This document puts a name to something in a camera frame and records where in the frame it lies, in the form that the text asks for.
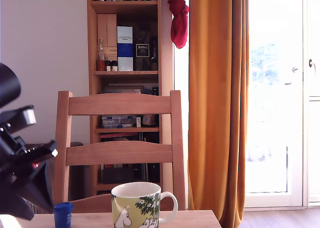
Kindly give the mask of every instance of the small blue container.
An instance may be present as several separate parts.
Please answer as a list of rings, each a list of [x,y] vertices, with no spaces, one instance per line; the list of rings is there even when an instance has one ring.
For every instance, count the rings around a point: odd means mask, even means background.
[[[64,202],[54,206],[55,228],[70,228],[73,208],[74,206],[70,202]]]

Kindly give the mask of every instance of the mug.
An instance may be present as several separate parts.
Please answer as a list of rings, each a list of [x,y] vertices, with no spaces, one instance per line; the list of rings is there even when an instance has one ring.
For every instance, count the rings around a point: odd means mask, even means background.
[[[170,222],[178,211],[176,197],[170,192],[161,193],[161,187],[149,182],[133,182],[111,190],[112,218],[115,228],[158,228]],[[173,199],[173,211],[167,218],[159,218],[160,201]]]

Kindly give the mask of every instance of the red cloth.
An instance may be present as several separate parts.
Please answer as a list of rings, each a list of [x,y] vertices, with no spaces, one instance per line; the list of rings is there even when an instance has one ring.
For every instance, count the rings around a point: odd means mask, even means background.
[[[171,40],[177,48],[183,48],[187,42],[189,7],[184,0],[168,0],[174,18],[171,25]]]

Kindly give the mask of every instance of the white door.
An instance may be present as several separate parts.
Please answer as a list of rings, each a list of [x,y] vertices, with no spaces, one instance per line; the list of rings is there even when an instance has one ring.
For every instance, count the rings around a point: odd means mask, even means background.
[[[302,206],[303,0],[249,0],[245,207]]]
[[[320,0],[307,0],[308,195],[320,202]]]

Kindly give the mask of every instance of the wooden chair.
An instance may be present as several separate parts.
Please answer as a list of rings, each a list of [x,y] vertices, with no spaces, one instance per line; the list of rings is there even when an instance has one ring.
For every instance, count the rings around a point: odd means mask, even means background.
[[[73,115],[107,114],[171,114],[172,145],[142,141],[113,141],[70,147]],[[69,91],[60,91],[55,136],[58,142],[53,175],[55,204],[68,201],[69,166],[172,163],[173,194],[178,200],[179,210],[186,209],[180,91],[171,91],[170,97],[135,93],[73,97]],[[110,194],[72,203],[75,213],[111,212]],[[168,206],[171,205],[161,203],[161,210],[166,210]]]

